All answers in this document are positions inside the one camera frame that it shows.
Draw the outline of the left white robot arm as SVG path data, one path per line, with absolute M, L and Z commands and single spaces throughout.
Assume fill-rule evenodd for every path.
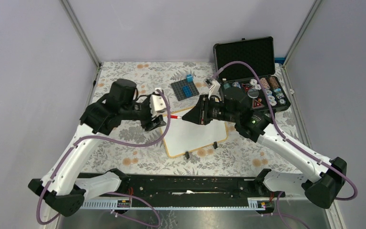
M 29 189 L 39 196 L 38 203 L 46 203 L 59 215 L 69 217 L 84 201 L 113 192 L 123 196 L 129 184 L 125 174 L 111 169 L 102 175 L 81 178 L 80 173 L 95 148 L 110 140 L 110 133 L 122 121 L 139 121 L 145 131 L 170 126 L 170 105 L 161 88 L 151 94 L 140 95 L 136 83 L 118 79 L 108 93 L 88 105 L 80 117 L 77 130 L 52 169 L 42 178 L 29 182 Z

